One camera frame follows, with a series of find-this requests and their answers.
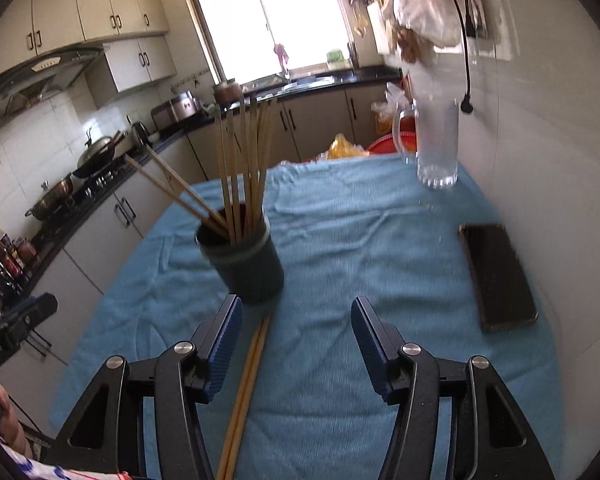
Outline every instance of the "wall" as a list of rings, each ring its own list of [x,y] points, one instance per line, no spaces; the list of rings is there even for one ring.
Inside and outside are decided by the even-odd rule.
[[[340,5],[344,10],[347,22],[349,24],[349,30],[352,30],[356,27],[356,16],[347,2],[347,0],[340,0]],[[369,15],[366,12],[366,7],[364,5],[360,6],[362,11],[362,15],[369,22]],[[366,28],[366,34],[363,38],[357,35],[355,32],[352,34],[354,44],[356,45],[356,51],[358,53],[358,62],[360,66],[375,66],[382,64],[382,57],[378,54],[378,49],[376,48],[376,40],[374,38],[373,30],[371,29],[371,24]]]
[[[24,213],[44,192],[75,170],[85,150],[85,132],[94,140],[129,128],[126,115],[155,130],[151,108],[160,104],[155,88],[145,88],[96,110],[83,77],[67,92],[40,103],[0,130],[0,226],[12,237],[33,236],[40,223]]]
[[[205,53],[196,32],[187,0],[161,0],[169,22],[170,31],[166,35],[167,43],[178,71],[177,75],[167,79],[158,86],[162,101],[187,90],[205,102],[215,102],[213,97],[213,76],[210,72],[199,76],[200,85],[195,87],[193,81],[178,86],[175,91],[171,87],[193,74],[208,70]]]
[[[571,479],[600,448],[600,32],[578,0],[500,3],[509,39],[487,48],[494,57],[471,56],[475,112],[461,114],[459,155],[554,329]],[[411,73],[416,92],[464,95],[462,55]]]

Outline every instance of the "wok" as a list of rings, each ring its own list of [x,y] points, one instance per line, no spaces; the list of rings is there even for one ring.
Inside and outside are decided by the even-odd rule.
[[[36,202],[36,205],[24,213],[24,216],[33,216],[41,222],[45,221],[56,210],[62,200],[71,196],[71,193],[74,192],[74,183],[71,180],[71,174],[68,174],[51,189],[49,189],[49,183],[45,180],[42,188],[48,191]]]
[[[111,138],[101,137],[95,142],[91,140],[91,131],[87,132],[87,149],[78,160],[78,169],[74,171],[77,178],[87,178],[100,171],[113,160],[116,146],[126,139],[126,132],[118,132]]]

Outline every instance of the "smartphone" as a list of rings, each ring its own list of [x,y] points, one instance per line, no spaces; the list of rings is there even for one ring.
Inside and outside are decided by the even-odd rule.
[[[504,227],[462,224],[458,235],[469,260],[482,330],[497,332],[534,323],[536,304]]]

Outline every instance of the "metal screw cap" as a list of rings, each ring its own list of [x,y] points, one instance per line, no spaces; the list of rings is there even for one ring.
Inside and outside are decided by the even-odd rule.
[[[416,343],[407,343],[402,345],[402,351],[407,355],[418,355],[422,348],[420,348]]]
[[[124,362],[125,360],[122,357],[119,355],[114,355],[107,360],[107,368],[115,370],[116,368],[120,368]]]
[[[480,370],[484,370],[485,368],[489,368],[489,361],[487,361],[486,357],[482,357],[481,355],[477,355],[473,359],[471,359],[471,364],[476,368],[480,368]]]
[[[189,341],[183,341],[181,343],[177,343],[173,349],[176,351],[176,354],[188,354],[194,349],[194,346]]]

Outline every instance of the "hand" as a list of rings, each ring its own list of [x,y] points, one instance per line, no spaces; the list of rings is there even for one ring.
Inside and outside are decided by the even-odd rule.
[[[9,394],[0,384],[0,405],[2,406],[2,418],[0,419],[0,436],[7,445],[15,452],[33,458],[29,442],[24,436],[24,430],[18,421],[16,411],[11,405]]]

